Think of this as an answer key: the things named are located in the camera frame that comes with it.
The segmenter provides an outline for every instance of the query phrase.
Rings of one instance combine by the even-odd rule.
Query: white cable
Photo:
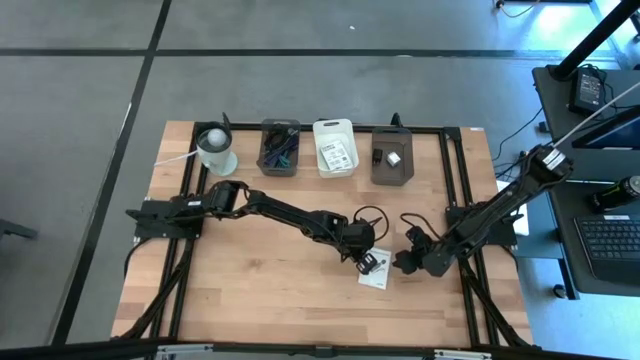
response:
[[[175,157],[173,159],[169,159],[169,160],[163,160],[163,161],[158,161],[157,163],[153,164],[153,166],[159,166],[159,165],[164,165],[166,163],[170,163],[172,161],[176,161],[176,160],[180,160],[180,159],[184,159],[184,158],[188,158],[191,155],[194,155],[198,152],[198,150],[192,151],[188,154],[184,154],[184,155],[180,155],[178,157]]]
[[[560,144],[562,144],[565,140],[567,140],[571,135],[573,135],[573,133],[578,131],[584,124],[586,124],[587,121],[589,121],[589,120],[593,119],[594,117],[600,115],[600,113],[603,112],[609,106],[611,106],[611,104],[613,104],[616,101],[620,100],[620,98],[622,98],[623,96],[627,95],[629,92],[631,92],[631,90],[637,88],[638,86],[640,86],[640,81],[638,81],[635,85],[633,85],[632,87],[630,87],[627,90],[625,90],[622,94],[616,96],[613,100],[609,101],[605,106],[601,107],[600,109],[598,109],[598,111],[596,111],[593,114],[591,114],[591,116],[589,116],[588,118],[584,119],[580,124],[576,125],[576,127],[574,127],[571,131],[569,131],[567,133],[567,135],[563,136],[562,139],[558,140],[558,142],[553,144],[553,147],[557,148]]]
[[[541,0],[537,0],[535,3],[533,3],[533,5],[529,6],[526,10],[523,10],[522,12],[515,14],[515,15],[511,15],[507,12],[507,10],[504,9],[504,5],[500,6],[500,10],[502,10],[502,12],[507,15],[508,17],[515,19],[519,16],[522,16],[526,13],[528,13],[531,9],[533,9],[534,6],[538,5],[540,3]]]

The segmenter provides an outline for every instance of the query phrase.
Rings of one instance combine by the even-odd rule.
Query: wooden tabletop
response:
[[[158,160],[188,151],[193,122],[167,123]],[[438,137],[413,135],[415,176],[402,187],[370,181],[371,134],[356,133],[360,165],[348,178],[322,179],[316,167],[313,134],[300,139],[298,173],[265,177],[256,166],[260,132],[235,131],[232,150],[238,169],[228,179],[311,211],[328,210],[351,218],[364,205],[389,216],[390,231],[376,247],[392,253],[410,247],[399,221],[403,212],[424,215],[440,233],[446,230],[448,205]],[[497,192],[491,156],[482,129],[463,128],[463,146],[475,201]],[[456,192],[462,199],[453,144],[450,154]],[[184,161],[155,168],[148,195],[156,200],[179,193]],[[196,160],[194,169],[200,165]],[[195,189],[194,171],[191,190]],[[222,178],[209,175],[207,189]],[[366,211],[361,216],[367,217]],[[371,212],[369,217],[377,217]],[[155,296],[168,241],[152,240],[131,259],[113,335],[125,332]],[[484,248],[491,295],[507,320],[531,341],[513,259],[499,247]],[[173,299],[167,302],[161,334],[168,333]],[[486,330],[476,299],[481,339]],[[469,346],[457,265],[442,278],[425,271],[404,275],[392,268],[386,290],[358,284],[350,261],[340,263],[332,247],[317,244],[300,231],[260,216],[205,221],[196,241],[179,338],[285,344],[380,346]]]

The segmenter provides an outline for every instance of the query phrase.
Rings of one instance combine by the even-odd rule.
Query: keyboard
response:
[[[640,215],[586,216],[574,221],[595,277],[640,285]]]

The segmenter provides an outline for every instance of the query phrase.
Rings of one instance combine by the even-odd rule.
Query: white ball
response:
[[[211,129],[207,134],[207,141],[211,146],[222,146],[227,142],[227,134],[225,134],[221,129]]]

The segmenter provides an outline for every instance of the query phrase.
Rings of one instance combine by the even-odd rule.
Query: concrete floor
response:
[[[611,8],[598,4],[605,13]],[[161,5],[161,0],[5,0],[0,55],[2,48],[146,49]],[[557,62],[545,56],[570,50],[595,24],[587,5],[538,5],[509,19],[494,13],[491,1],[174,0],[162,49],[519,53],[515,58],[155,58],[69,341],[105,340],[110,334],[133,233],[124,210],[139,206],[146,192],[166,120],[213,120],[225,111],[232,121],[243,122],[348,117],[387,123],[397,111],[407,124],[484,127],[496,154],[500,140],[540,108],[531,69]],[[628,34],[625,24],[614,38],[635,59]],[[605,43],[600,50],[612,49]],[[601,67],[618,66],[613,57],[599,60]],[[135,56],[0,56],[0,218],[40,232],[37,241],[0,242],[2,348],[49,341],[142,62]],[[524,131],[506,144],[502,159],[544,140],[533,129]],[[557,300],[549,288],[560,273],[549,260],[521,260],[520,274],[536,344],[640,357],[634,341],[640,337],[639,299]]]

